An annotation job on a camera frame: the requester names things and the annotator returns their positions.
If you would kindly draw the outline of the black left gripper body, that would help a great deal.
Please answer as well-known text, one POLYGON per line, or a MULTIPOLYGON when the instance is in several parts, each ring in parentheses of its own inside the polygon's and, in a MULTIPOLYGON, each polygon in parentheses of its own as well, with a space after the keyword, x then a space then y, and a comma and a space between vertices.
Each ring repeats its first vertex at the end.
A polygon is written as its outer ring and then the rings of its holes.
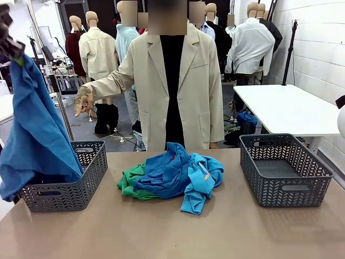
POLYGON ((21 60, 25 44, 14 40, 9 34, 9 27, 13 23, 8 4, 1 4, 1 53, 10 59, 21 60))

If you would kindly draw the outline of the person's right hand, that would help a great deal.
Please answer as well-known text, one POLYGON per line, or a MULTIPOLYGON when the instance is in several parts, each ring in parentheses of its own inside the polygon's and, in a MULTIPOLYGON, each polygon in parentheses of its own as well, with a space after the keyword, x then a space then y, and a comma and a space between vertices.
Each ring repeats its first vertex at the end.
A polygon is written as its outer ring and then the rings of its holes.
POLYGON ((81 86, 74 98, 75 117, 78 117, 81 113, 88 113, 93 103, 92 91, 84 85, 81 86))

